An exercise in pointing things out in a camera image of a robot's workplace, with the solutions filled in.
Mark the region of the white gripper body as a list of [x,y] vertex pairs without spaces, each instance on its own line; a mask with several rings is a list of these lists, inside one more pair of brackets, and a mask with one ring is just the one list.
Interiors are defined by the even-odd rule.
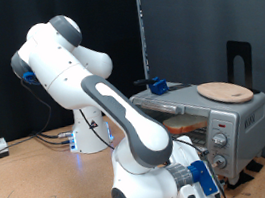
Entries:
[[182,143],[173,147],[171,160],[174,161],[177,198],[221,198],[207,164],[199,158],[197,151]]

